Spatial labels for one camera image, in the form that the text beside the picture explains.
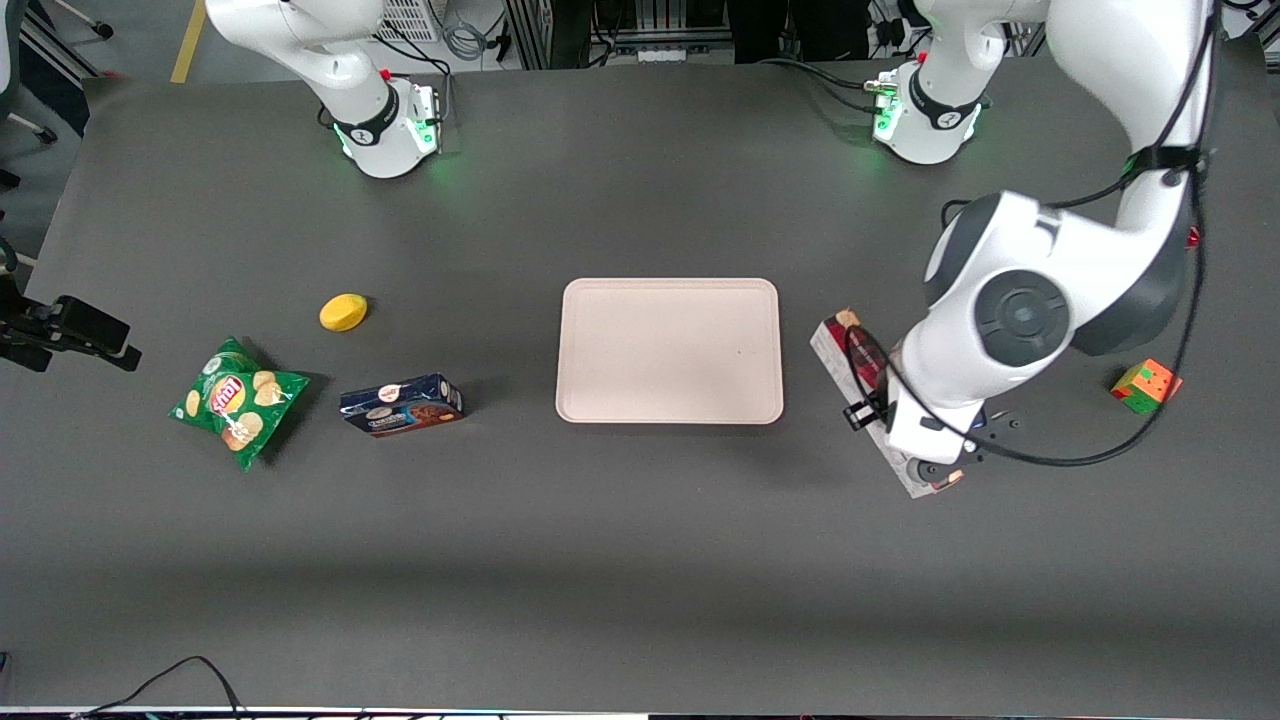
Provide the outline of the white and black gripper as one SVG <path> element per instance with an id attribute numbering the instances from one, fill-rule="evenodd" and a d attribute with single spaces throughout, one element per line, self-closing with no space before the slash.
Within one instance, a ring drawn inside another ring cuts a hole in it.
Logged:
<path id="1" fill-rule="evenodd" d="M 931 411 L 901 386 L 887 388 L 884 459 L 910 477 L 941 477 L 995 457 L 988 445 L 1023 429 L 1016 413 L 988 413 L 983 404 Z"/>

